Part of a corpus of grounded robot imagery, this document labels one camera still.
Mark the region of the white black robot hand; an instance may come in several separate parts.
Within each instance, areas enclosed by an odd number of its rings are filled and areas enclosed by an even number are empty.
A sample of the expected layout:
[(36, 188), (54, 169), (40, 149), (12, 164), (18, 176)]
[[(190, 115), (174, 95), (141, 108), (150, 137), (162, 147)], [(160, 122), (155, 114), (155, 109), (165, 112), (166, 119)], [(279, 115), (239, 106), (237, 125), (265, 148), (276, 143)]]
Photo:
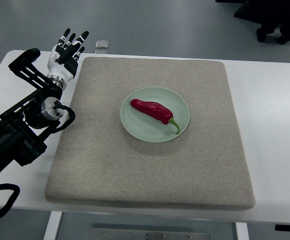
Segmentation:
[(59, 80), (66, 84), (71, 81), (78, 69), (78, 61), (85, 50), (84, 41), (89, 36), (88, 31), (84, 31), (79, 36), (75, 33), (70, 34), (68, 28), (59, 38), (58, 43), (52, 48), (47, 68), (49, 70), (47, 77)]

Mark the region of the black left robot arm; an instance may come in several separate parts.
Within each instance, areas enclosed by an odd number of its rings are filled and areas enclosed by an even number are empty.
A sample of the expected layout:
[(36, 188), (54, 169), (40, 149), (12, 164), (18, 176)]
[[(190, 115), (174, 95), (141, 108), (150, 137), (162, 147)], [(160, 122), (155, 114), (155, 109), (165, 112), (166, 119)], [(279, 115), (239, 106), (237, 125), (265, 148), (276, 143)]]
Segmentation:
[(61, 88), (33, 66), (40, 54), (32, 48), (9, 64), (36, 90), (0, 115), (0, 173), (12, 161), (21, 166), (32, 163), (45, 152), (45, 140), (76, 118), (70, 107), (61, 104)]

